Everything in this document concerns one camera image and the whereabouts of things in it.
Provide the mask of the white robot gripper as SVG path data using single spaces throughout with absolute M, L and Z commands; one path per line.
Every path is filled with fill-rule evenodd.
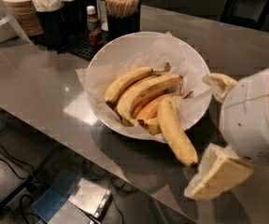
M 243 157 L 269 165 L 269 69 L 238 82 L 224 74 L 210 73 L 203 82 L 223 103 L 219 130 L 224 140 Z M 234 149 L 210 143 L 184 196 L 209 201 L 248 179 L 254 164 Z

